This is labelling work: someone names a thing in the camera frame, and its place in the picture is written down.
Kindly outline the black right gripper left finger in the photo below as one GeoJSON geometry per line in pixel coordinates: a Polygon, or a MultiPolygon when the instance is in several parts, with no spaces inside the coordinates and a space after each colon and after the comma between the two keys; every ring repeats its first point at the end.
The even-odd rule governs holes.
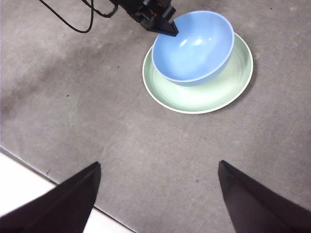
{"type": "Polygon", "coordinates": [[[94,206],[101,165],[94,162],[41,197],[0,218],[2,233],[81,233],[94,206]]]}

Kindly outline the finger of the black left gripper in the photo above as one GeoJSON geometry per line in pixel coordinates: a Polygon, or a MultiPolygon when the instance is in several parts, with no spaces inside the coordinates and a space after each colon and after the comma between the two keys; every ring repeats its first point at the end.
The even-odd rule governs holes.
{"type": "Polygon", "coordinates": [[[164,18],[153,17],[151,19],[143,19],[140,25],[147,31],[166,34],[170,36],[177,36],[179,31],[174,22],[170,23],[164,18]]]}

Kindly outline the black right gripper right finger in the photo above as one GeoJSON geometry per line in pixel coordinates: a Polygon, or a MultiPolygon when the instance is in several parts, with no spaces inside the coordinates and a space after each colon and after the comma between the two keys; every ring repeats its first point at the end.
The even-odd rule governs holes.
{"type": "Polygon", "coordinates": [[[309,233],[311,212],[221,160],[223,199],[238,233],[309,233]]]}

